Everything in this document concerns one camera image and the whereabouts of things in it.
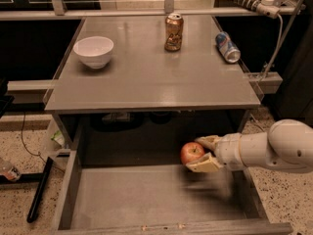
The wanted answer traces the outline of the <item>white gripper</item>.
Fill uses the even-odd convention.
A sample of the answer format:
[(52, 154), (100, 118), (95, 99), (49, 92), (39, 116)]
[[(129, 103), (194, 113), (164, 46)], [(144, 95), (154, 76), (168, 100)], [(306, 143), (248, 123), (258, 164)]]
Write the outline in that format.
[(196, 173), (212, 173), (219, 171), (223, 165), (232, 171), (243, 170), (245, 165), (240, 155), (240, 141), (242, 134), (233, 133), (223, 137), (209, 135), (198, 137), (195, 141), (210, 151), (214, 151), (216, 158), (211, 154), (204, 154), (197, 160), (186, 164), (186, 167)]

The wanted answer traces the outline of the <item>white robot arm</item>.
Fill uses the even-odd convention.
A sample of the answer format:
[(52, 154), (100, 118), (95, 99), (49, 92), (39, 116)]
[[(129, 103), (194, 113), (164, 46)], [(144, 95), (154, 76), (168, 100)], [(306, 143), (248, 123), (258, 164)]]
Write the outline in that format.
[(267, 132), (231, 133), (197, 138), (209, 152), (186, 167), (192, 172), (231, 171), (248, 167), (306, 173), (313, 170), (313, 128), (294, 120), (275, 122)]

